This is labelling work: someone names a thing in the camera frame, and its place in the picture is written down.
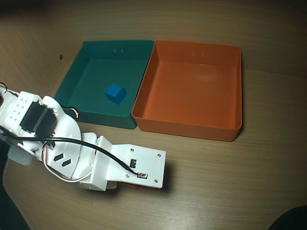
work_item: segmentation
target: black diamond cutout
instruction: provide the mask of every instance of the black diamond cutout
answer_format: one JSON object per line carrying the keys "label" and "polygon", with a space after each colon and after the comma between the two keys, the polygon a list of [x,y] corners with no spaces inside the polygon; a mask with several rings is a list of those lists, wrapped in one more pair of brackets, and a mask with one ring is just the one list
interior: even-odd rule
{"label": "black diamond cutout", "polygon": [[55,156],[53,160],[54,161],[58,161],[58,160],[61,160],[62,158],[64,158],[64,154],[63,153],[58,155],[58,156]]}
{"label": "black diamond cutout", "polygon": [[66,165],[69,165],[71,163],[71,160],[67,160],[67,161],[64,161],[62,166],[65,167]]}

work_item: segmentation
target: wood grain surface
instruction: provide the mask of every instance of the wood grain surface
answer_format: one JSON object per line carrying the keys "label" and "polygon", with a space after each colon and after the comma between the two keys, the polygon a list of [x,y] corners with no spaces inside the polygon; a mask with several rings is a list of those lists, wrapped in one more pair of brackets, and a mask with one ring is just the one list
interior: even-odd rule
{"label": "wood grain surface", "polygon": [[[298,11],[264,1],[74,2],[46,8],[48,33],[61,32],[64,58],[74,58],[84,40],[242,46],[244,126],[236,141],[219,142],[80,123],[82,132],[113,143],[166,150],[165,186],[94,192],[58,180],[38,161],[27,168],[9,162],[6,190],[34,230],[266,230],[287,210],[307,203],[307,30]],[[37,58],[37,71],[41,63],[52,62]],[[27,73],[24,79],[16,75],[16,88],[43,93],[46,87],[52,93],[70,63],[58,75],[45,69],[50,81],[54,77],[50,87],[34,80],[27,85],[30,67],[13,66]],[[12,58],[6,65],[16,63]]]}
{"label": "wood grain surface", "polygon": [[0,81],[12,90],[50,94],[67,65],[44,15],[40,9],[0,11]]}

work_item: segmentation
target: tray bottom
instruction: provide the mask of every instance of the tray bottom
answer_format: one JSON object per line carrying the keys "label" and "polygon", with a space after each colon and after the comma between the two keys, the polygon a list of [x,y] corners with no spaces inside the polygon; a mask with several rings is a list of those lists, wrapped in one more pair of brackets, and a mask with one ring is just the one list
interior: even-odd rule
{"label": "tray bottom", "polygon": [[[146,63],[145,60],[90,60],[75,87],[69,105],[90,113],[129,115]],[[126,90],[127,96],[120,104],[106,97],[105,91],[112,83]]]}
{"label": "tray bottom", "polygon": [[237,71],[231,67],[160,62],[143,118],[235,129]]}

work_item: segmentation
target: wooden wall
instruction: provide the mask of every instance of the wooden wall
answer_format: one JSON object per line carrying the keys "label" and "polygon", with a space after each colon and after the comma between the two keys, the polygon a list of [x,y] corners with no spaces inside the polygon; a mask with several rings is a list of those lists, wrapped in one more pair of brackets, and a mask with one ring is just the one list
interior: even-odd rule
{"label": "wooden wall", "polygon": [[88,40],[195,40],[241,46],[247,69],[307,72],[306,18],[279,1],[55,0],[48,12],[70,59]]}

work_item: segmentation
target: black cable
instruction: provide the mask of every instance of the black cable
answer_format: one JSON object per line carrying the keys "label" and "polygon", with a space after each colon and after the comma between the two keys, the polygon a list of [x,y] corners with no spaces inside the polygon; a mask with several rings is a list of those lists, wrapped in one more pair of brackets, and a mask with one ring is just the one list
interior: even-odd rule
{"label": "black cable", "polygon": [[76,115],[76,118],[75,119],[78,119],[79,118],[79,111],[75,108],[75,107],[72,107],[72,106],[63,106],[63,105],[61,105],[61,104],[59,104],[61,107],[62,107],[62,109],[71,109],[74,113],[75,113],[75,115]]}
{"label": "black cable", "polygon": [[112,160],[116,161],[118,164],[120,164],[121,167],[123,167],[125,170],[128,170],[129,172],[138,175],[137,172],[133,171],[125,162],[123,162],[122,160],[120,160],[119,158],[117,158],[116,156],[114,156],[112,153],[110,153],[109,151],[97,146],[97,145],[93,145],[89,142],[83,141],[83,140],[77,140],[77,139],[73,139],[73,138],[57,138],[57,137],[50,137],[50,138],[29,138],[29,137],[17,137],[17,136],[13,136],[10,133],[4,133],[4,135],[9,136],[12,139],[15,140],[22,140],[22,141],[41,141],[41,142],[46,142],[46,141],[58,141],[58,142],[69,142],[69,143],[74,143],[74,144],[78,144],[78,145],[83,145],[86,147],[90,147],[92,149],[95,149],[105,155],[107,155],[109,158],[111,158]]}
{"label": "black cable", "polygon": [[8,90],[8,87],[6,86],[6,84],[5,84],[4,82],[0,82],[0,85],[3,86],[3,87],[5,88],[4,93],[9,92],[9,93],[15,95],[16,97],[18,97],[18,95],[17,95],[16,93],[14,93],[14,92]]}

